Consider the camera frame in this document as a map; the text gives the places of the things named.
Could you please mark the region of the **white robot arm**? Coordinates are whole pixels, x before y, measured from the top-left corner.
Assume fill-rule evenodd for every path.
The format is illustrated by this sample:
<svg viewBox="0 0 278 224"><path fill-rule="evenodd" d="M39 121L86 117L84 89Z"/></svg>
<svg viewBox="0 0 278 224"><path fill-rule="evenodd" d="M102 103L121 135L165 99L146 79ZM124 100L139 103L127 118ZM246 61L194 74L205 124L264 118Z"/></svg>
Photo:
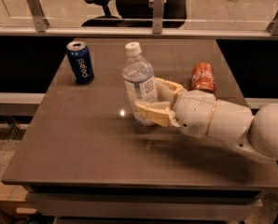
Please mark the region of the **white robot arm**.
<svg viewBox="0 0 278 224"><path fill-rule="evenodd" d="M201 90L156 78L157 102L136 101L140 116L181 133L216 140L255 161L278 161L278 104L253 113L247 106L226 102Z"/></svg>

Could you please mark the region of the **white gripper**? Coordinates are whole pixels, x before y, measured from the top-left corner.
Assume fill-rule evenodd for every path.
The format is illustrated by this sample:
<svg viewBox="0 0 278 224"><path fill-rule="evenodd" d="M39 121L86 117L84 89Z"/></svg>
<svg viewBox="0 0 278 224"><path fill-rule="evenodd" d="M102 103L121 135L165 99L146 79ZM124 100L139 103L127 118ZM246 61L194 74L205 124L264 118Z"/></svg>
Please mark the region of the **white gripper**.
<svg viewBox="0 0 278 224"><path fill-rule="evenodd" d="M180 127L185 135L204 137L216 103L215 96L205 91L188 91L181 84L159 77L155 82L158 101L136 101L139 115L162 127Z"/></svg>

